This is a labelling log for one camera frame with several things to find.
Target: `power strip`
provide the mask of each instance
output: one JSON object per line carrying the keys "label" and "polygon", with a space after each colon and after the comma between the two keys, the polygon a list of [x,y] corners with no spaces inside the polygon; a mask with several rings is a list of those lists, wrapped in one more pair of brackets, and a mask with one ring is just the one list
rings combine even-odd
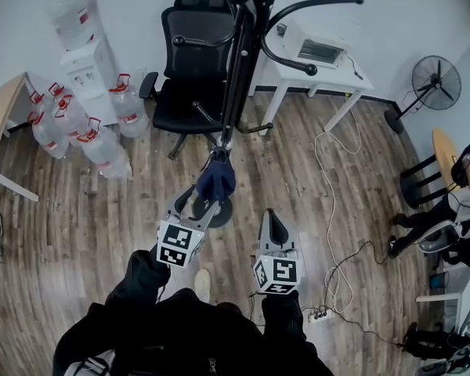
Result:
{"label": "power strip", "polygon": [[315,318],[315,313],[314,313],[314,312],[311,312],[311,313],[308,315],[308,323],[310,323],[310,324],[319,323],[319,322],[323,322],[324,320],[331,319],[332,317],[334,317],[334,312],[331,311],[331,310],[328,310],[328,311],[327,311],[327,315],[326,315],[326,316],[317,317],[317,318]]}

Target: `office chair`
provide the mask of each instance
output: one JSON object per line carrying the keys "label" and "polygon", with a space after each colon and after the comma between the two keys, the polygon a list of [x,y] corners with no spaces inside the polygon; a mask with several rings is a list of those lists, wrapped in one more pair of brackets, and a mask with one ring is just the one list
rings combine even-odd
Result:
{"label": "office chair", "polygon": [[[215,41],[233,28],[233,17],[226,0],[175,0],[162,13],[167,67],[162,90],[157,93],[157,72],[146,75],[139,97],[157,103],[153,117],[155,128],[180,134],[168,158],[175,156],[189,134],[204,134],[216,145],[213,132],[221,132],[222,101],[225,92],[226,61],[231,41],[219,47],[177,48],[172,39],[184,38]],[[198,102],[217,123],[209,121],[193,102]]]}

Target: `white wall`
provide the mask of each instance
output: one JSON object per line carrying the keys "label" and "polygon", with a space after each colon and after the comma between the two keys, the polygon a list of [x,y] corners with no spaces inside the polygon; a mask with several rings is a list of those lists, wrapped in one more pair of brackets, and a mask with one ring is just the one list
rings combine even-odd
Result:
{"label": "white wall", "polygon": [[[276,0],[274,12],[299,0]],[[424,55],[455,61],[470,45],[470,0],[365,0],[365,4],[302,10],[314,27],[331,27],[353,46],[352,54],[376,90],[395,99],[406,90],[410,70]],[[34,75],[39,89],[63,80],[63,53],[45,14],[46,0],[0,0],[0,84],[21,71]],[[110,44],[121,69],[165,68],[161,11],[173,0],[98,0]],[[275,85],[270,74],[262,85]]]}
{"label": "white wall", "polygon": [[408,114],[403,123],[420,159],[433,154],[432,130],[441,128],[453,140],[458,153],[470,143],[470,47],[456,62],[461,77],[461,95],[450,109],[437,111],[426,107]]}
{"label": "white wall", "polygon": [[[297,1],[276,0],[274,12]],[[312,7],[289,17],[299,17],[314,33],[323,28],[344,38],[375,87],[372,96],[396,100],[409,89],[420,58],[437,54],[454,62],[470,46],[470,0],[364,1]],[[275,85],[273,74],[266,68],[261,84]]]}

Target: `electric fan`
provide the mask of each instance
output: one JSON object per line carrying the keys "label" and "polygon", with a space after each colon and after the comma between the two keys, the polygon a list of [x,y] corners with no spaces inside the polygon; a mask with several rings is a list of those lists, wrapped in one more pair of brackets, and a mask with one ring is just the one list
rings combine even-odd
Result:
{"label": "electric fan", "polygon": [[445,110],[453,106],[461,94],[461,79],[456,68],[439,56],[426,56],[419,60],[411,77],[416,100],[402,113],[385,112],[385,120],[397,134],[404,130],[400,118],[417,102],[433,110]]}

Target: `black office chair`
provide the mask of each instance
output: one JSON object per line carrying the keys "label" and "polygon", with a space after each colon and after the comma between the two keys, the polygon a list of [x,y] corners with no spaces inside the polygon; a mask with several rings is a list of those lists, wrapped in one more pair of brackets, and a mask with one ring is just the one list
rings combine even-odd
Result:
{"label": "black office chair", "polygon": [[167,44],[164,75],[168,79],[157,94],[155,82],[158,73],[149,73],[141,84],[139,97],[155,98],[155,128],[181,134],[168,154],[168,158],[174,160],[188,134],[204,134],[216,144],[211,133],[220,132],[221,125],[210,122],[193,107],[193,102],[198,102],[214,120],[221,120],[226,60],[231,41],[217,48],[177,48],[172,39],[181,35],[207,41],[219,40],[232,30],[233,17],[226,0],[175,0],[174,7],[162,13],[162,26]]}

